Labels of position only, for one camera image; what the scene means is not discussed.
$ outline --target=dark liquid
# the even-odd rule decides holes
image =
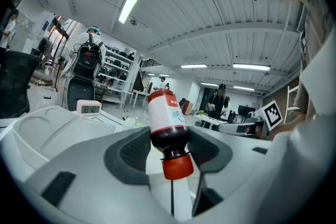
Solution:
[[[189,138],[190,133],[187,127],[173,127],[151,134],[153,146],[163,153],[164,159],[186,155],[184,148]]]

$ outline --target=clock display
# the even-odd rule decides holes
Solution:
[[[85,114],[85,113],[98,113],[99,112],[99,106],[98,105],[83,105],[81,112],[83,114]]]

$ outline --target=white shelving unit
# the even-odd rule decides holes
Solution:
[[[103,67],[106,67],[107,69],[115,68],[129,75],[133,67],[133,60],[130,60],[124,56],[121,56],[120,54],[116,52],[109,50],[109,48],[111,48],[109,45],[105,44],[105,46],[106,46],[106,57],[105,57],[105,62],[104,62]],[[114,60],[121,61],[123,65],[128,66],[128,69],[125,69],[117,65],[114,65],[112,63],[106,62],[107,59],[112,60],[112,62]],[[103,101],[117,103],[117,104],[120,104],[120,106],[122,106],[125,103],[127,95],[131,94],[130,92],[126,91],[126,89],[124,89],[125,84],[126,84],[125,80],[121,80],[117,77],[112,77],[110,75],[103,74],[103,73],[98,73],[98,75],[105,76],[107,79],[113,79],[115,81],[112,87],[107,86],[106,84],[103,84],[100,82],[95,83],[94,85],[95,87],[107,89],[107,91],[104,93],[104,96],[102,98]],[[117,83],[118,84],[122,83],[122,86],[120,88],[116,88],[115,84]]]
[[[297,106],[290,106],[290,95],[291,94],[297,94],[299,86],[294,87],[293,89],[289,89],[289,86],[287,87],[287,107],[286,107],[286,115],[285,120],[283,121],[286,123],[287,116],[292,113],[295,110],[300,110]]]

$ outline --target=red bottle cap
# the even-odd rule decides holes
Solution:
[[[194,172],[190,156],[167,159],[162,162],[164,177],[168,180],[176,180],[187,177]]]

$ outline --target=person in black shirt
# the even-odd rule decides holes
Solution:
[[[229,100],[228,97],[225,95],[225,89],[226,85],[225,84],[220,84],[218,86],[218,92],[214,93],[214,95],[210,96],[208,99],[208,116],[210,118],[214,118],[217,120],[220,120],[221,117],[220,115],[225,112],[225,109],[228,107]],[[209,128],[210,123],[205,122],[203,127]]]

